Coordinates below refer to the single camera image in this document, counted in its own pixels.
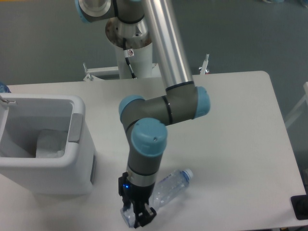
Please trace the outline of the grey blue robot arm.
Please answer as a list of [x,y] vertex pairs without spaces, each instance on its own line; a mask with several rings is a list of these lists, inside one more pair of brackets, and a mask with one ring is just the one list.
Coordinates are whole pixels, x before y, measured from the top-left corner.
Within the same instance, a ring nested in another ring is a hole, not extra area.
[[77,0],[85,22],[107,20],[109,41],[115,46],[121,78],[139,79],[152,71],[156,49],[163,96],[144,99],[131,95],[119,105],[120,121],[129,143],[127,169],[118,180],[121,215],[131,228],[143,227],[156,216],[162,198],[155,181],[167,145],[167,126],[206,115],[210,99],[194,84],[169,0]]

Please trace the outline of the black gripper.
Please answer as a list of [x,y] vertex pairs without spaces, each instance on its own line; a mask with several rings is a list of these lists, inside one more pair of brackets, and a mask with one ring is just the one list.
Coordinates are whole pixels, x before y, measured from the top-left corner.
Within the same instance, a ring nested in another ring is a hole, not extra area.
[[135,222],[134,228],[144,227],[151,223],[157,212],[149,206],[149,198],[154,189],[154,183],[141,187],[127,181],[128,172],[124,172],[118,178],[118,193],[122,197],[123,210],[134,208]]

